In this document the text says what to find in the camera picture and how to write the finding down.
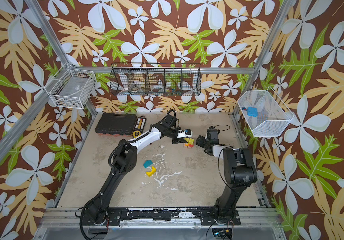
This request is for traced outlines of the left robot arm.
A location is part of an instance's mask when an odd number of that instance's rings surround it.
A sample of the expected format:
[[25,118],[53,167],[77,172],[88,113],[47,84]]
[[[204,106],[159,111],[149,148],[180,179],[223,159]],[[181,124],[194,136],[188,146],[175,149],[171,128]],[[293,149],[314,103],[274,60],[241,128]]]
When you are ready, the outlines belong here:
[[176,111],[171,110],[160,121],[150,125],[150,129],[140,136],[119,142],[109,156],[111,171],[101,190],[81,208],[80,225],[87,222],[102,225],[106,221],[111,199],[125,175],[135,168],[138,153],[163,137],[171,138],[173,143],[178,143],[181,128],[177,122]]

